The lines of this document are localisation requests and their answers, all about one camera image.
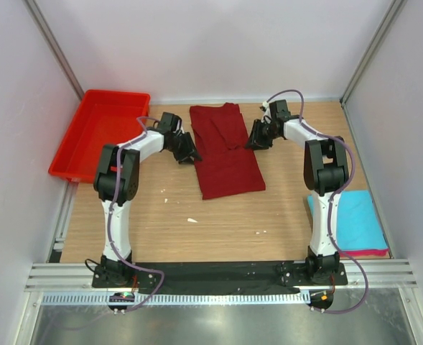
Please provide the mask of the dark red t-shirt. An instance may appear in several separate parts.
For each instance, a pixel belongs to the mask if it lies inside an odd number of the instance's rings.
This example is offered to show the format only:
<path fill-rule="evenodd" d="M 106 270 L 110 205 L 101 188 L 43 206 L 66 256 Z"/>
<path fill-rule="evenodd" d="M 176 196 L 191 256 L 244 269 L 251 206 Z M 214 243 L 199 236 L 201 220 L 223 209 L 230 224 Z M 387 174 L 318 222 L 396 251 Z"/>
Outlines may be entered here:
<path fill-rule="evenodd" d="M 245 148 L 248 133 L 239 105 L 191 106 L 190 120 L 202 157 L 195 169 L 204 200 L 266 189 L 254 152 Z"/>

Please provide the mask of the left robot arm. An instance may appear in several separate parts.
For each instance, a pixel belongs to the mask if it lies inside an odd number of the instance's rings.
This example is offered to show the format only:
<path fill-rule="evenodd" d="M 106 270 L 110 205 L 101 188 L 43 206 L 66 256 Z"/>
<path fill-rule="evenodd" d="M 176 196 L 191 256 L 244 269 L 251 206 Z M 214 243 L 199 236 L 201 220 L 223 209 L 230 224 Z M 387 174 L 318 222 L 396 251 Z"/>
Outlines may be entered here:
<path fill-rule="evenodd" d="M 119 144 L 106 144 L 101 151 L 93 188 L 103 206 L 105 244 L 101 260 L 93 269 L 95 288 L 124 288 L 141 269 L 132 263 L 129 242 L 131 202 L 139 189 L 140 164 L 146 158 L 169 151 L 180 163 L 201 161 L 191 134 L 182 126 L 180 116 L 164 112 L 159 120 L 146 126 L 148 116 L 137 119 L 141 134 Z"/>

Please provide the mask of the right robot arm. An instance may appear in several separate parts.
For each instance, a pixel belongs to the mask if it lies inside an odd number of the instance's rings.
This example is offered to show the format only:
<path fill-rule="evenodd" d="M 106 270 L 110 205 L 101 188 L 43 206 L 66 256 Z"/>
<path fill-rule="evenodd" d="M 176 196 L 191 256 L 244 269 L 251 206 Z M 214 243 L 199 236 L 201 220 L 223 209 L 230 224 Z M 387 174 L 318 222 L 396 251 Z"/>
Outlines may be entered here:
<path fill-rule="evenodd" d="M 341 138 L 323 134 L 293 115 L 284 100 L 264 102 L 261 110 L 264 115 L 254 120 L 245 148 L 267 150 L 275 139 L 282 138 L 304 149 L 303 178 L 311 192 L 313 227 L 301 268 L 312 284 L 325 284 L 340 269 L 335 236 L 341 192 L 350 177 L 346 148 Z"/>

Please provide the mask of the red plastic bin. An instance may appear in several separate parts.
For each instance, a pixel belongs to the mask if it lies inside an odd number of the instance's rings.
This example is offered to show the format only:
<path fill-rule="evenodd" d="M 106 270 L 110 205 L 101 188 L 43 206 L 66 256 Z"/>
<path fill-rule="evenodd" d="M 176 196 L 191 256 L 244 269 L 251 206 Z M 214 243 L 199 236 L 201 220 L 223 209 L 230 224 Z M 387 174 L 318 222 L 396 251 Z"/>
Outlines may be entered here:
<path fill-rule="evenodd" d="M 149 102 L 148 93 L 86 91 L 48 173 L 69 182 L 92 183 L 103 146 L 141 134 L 136 119 L 148 114 Z"/>

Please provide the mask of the folded blue t-shirt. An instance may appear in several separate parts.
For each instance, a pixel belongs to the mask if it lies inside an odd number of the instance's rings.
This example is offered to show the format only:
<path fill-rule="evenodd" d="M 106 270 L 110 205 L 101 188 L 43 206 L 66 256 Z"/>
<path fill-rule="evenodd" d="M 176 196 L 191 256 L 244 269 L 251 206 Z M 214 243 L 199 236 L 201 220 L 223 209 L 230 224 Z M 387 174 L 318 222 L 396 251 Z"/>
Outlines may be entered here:
<path fill-rule="evenodd" d="M 342 252 L 360 249 L 388 249 L 378 222 L 371 196 L 366 190 L 343 191 L 334 197 L 331 219 L 328 225 L 328 206 L 331 194 L 324 196 L 312 192 L 307 197 L 313 217 L 310 249 L 315 255 L 332 255 L 336 247 L 329 233 Z"/>

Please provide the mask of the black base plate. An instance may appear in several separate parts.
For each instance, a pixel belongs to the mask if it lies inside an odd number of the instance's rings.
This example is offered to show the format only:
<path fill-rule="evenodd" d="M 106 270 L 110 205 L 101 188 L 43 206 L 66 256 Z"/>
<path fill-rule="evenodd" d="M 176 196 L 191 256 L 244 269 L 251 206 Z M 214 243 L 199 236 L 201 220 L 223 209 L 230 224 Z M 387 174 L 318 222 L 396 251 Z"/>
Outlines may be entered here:
<path fill-rule="evenodd" d="M 304 262 L 142 262 L 165 274 L 159 295 L 281 295 L 296 287 L 348 284 L 343 264 L 337 272 L 307 275 Z"/>

